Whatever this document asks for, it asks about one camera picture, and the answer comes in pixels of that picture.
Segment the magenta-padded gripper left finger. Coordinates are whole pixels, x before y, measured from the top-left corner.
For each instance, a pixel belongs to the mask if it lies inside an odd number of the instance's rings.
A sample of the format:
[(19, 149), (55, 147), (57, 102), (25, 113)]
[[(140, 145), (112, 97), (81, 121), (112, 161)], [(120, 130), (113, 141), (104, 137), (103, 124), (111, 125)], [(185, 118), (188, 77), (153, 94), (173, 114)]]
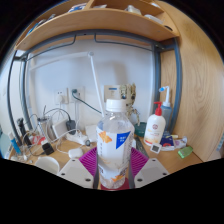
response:
[(84, 188), (96, 189), (99, 182), (97, 148), (93, 148), (79, 159), (70, 159), (58, 176)]

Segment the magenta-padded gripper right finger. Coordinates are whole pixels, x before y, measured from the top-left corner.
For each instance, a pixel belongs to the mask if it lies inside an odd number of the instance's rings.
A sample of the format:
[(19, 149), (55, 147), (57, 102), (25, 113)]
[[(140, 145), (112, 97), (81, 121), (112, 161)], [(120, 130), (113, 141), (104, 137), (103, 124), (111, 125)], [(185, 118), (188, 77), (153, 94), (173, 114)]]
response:
[(135, 148), (131, 150), (128, 171), (130, 189), (146, 186), (168, 175), (169, 172), (156, 158), (148, 158)]

